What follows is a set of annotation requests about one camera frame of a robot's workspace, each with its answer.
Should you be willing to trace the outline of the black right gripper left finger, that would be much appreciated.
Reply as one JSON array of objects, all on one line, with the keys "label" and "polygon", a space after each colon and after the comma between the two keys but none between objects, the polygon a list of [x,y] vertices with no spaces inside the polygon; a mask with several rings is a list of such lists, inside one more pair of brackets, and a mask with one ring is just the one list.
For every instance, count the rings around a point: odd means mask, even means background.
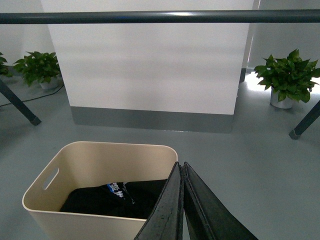
[{"label": "black right gripper left finger", "polygon": [[176,162],[150,216],[136,240],[181,240],[184,220],[184,180]]}]

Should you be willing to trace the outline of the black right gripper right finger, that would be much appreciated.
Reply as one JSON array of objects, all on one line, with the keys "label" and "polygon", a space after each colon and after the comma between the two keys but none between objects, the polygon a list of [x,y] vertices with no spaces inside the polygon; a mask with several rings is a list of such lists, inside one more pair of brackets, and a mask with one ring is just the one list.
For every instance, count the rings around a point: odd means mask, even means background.
[{"label": "black right gripper right finger", "polygon": [[217,198],[196,171],[185,162],[184,212],[191,240],[256,240]]}]

